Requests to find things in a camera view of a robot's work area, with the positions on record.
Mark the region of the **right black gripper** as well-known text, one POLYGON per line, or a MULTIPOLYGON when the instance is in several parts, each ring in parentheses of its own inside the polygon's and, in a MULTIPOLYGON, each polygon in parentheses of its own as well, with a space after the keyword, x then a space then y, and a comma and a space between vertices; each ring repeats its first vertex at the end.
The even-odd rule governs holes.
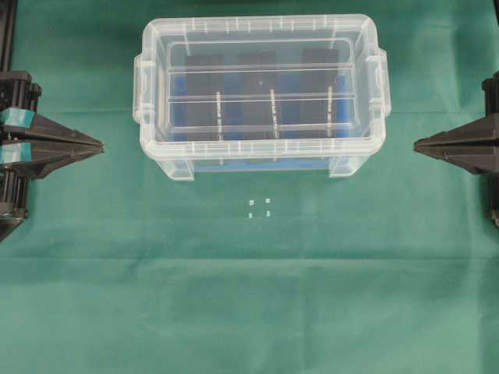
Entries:
POLYGON ((488 217, 498 228, 498 72, 482 82, 486 116, 414 143, 414 151, 488 177, 488 217))

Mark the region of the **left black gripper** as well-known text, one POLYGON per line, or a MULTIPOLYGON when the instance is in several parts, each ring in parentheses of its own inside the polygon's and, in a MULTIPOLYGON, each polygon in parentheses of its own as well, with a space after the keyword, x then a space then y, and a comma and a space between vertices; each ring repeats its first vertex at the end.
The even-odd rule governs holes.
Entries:
POLYGON ((27 218, 29 180, 104 152, 103 143, 37 112, 41 87, 27 71, 1 72, 1 143, 7 139, 74 144, 1 145, 1 218, 27 218))

